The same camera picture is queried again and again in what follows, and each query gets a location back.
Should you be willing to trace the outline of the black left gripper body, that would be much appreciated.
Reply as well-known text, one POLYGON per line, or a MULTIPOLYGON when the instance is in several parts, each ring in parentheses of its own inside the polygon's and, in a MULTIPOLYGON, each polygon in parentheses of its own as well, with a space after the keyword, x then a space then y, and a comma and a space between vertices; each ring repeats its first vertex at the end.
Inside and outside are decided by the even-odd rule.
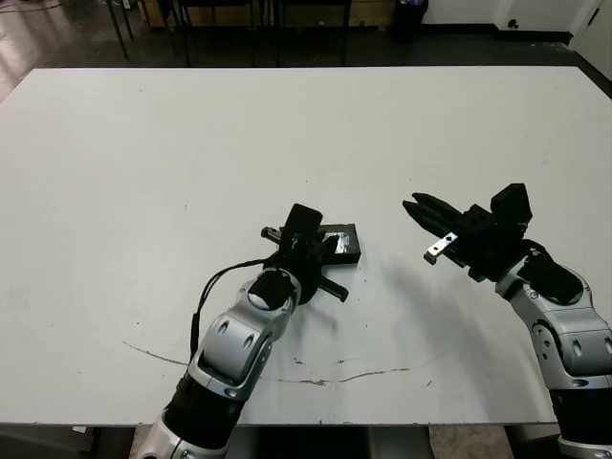
POLYGON ((342 232, 319 229, 311 239, 295 233, 286 248, 281 247, 282 228, 265 227, 261 236, 277 245, 276 252, 264 262, 264 267, 283 270, 299 283, 299 304, 309 302, 318 290, 340 302, 347 299, 348 290, 323 274, 324 267, 348 264, 348 243, 342 232), (327 237, 339 239, 334 256, 321 255, 321 242, 327 237))

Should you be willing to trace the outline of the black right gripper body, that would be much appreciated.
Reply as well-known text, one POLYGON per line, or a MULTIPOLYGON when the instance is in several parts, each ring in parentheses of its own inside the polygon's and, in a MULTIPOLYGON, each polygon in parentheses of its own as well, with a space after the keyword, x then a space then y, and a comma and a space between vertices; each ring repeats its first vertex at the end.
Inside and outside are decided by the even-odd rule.
POLYGON ((472 279, 496 282, 526 255, 524 234, 531 220, 529 207, 487 210, 473 205, 451 219, 426 223, 425 229, 437 237, 455 234, 446 257, 468 268, 472 279))

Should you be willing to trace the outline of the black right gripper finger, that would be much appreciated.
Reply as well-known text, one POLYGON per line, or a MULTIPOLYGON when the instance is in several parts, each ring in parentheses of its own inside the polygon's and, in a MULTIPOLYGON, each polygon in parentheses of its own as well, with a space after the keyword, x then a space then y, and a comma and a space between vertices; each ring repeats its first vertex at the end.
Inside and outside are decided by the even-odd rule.
POLYGON ((453 221, 461 212, 447 202, 427 193, 412 194, 415 203, 411 207, 411 216, 418 221, 453 221))
POLYGON ((438 238, 442 238, 446 234, 452 231, 453 221, 418 221, 411 216, 411 207, 415 202, 403 201, 403 207, 408 215, 424 230, 434 234, 438 238))

